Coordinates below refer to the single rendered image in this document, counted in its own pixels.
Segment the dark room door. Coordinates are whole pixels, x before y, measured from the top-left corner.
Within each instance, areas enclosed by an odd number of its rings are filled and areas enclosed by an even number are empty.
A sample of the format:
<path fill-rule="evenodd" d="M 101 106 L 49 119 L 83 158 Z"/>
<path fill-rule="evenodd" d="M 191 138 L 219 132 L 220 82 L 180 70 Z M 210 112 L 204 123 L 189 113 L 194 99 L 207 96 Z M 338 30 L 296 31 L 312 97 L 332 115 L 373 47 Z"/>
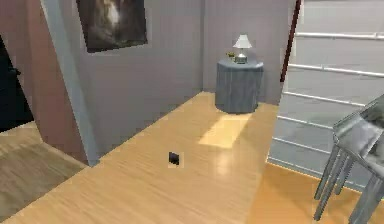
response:
<path fill-rule="evenodd" d="M 0 36 L 0 132 L 34 120 L 18 76 L 9 75 L 13 66 Z"/>

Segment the grey round side table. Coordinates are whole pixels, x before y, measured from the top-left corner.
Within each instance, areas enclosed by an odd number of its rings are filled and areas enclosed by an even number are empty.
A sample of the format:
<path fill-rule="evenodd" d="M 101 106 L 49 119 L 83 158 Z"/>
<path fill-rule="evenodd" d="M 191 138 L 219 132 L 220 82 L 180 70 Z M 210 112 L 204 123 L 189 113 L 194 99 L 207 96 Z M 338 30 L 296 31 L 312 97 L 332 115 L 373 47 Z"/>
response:
<path fill-rule="evenodd" d="M 238 64 L 229 59 L 217 63 L 215 106 L 229 114 L 253 113 L 264 72 L 262 62 Z"/>

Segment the white shade table lamp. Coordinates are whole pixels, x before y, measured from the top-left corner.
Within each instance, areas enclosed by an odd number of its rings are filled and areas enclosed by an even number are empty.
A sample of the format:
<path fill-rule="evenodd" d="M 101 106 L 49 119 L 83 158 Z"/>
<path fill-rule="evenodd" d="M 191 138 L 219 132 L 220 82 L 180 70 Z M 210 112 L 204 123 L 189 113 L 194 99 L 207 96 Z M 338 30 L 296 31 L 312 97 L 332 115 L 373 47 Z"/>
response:
<path fill-rule="evenodd" d="M 239 53 L 235 56 L 235 62 L 238 64 L 246 64 L 247 56 L 245 54 L 245 49 L 250 49 L 252 47 L 248 35 L 240 34 L 233 47 L 239 50 Z"/>

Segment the dark framed wall picture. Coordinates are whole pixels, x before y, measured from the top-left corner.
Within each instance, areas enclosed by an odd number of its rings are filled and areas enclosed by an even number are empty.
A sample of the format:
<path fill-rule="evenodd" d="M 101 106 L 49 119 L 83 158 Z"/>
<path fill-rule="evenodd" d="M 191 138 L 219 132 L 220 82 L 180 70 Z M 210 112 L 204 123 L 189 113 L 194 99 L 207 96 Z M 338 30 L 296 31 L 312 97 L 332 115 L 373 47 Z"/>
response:
<path fill-rule="evenodd" d="M 144 0 L 76 0 L 88 53 L 148 43 Z"/>

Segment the white slatted garage door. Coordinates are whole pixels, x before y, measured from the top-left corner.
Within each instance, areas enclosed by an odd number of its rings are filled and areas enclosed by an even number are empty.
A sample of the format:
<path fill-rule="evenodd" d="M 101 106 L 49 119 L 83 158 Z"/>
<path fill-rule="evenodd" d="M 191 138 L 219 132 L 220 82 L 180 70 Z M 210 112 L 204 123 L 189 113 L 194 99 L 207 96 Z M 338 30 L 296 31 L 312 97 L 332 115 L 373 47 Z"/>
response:
<path fill-rule="evenodd" d="M 319 177 L 332 126 L 384 94 L 384 0 L 303 0 L 267 160 Z"/>

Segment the grey metal chair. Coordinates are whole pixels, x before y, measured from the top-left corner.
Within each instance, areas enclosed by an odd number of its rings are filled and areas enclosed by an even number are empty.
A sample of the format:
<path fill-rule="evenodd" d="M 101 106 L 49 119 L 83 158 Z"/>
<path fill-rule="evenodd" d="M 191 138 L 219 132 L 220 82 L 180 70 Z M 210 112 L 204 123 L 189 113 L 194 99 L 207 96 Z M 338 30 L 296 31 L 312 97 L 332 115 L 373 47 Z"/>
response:
<path fill-rule="evenodd" d="M 384 197 L 384 94 L 334 124 L 330 157 L 317 186 L 319 221 L 332 193 L 339 195 L 354 164 L 371 177 L 351 213 L 348 224 L 368 224 Z"/>

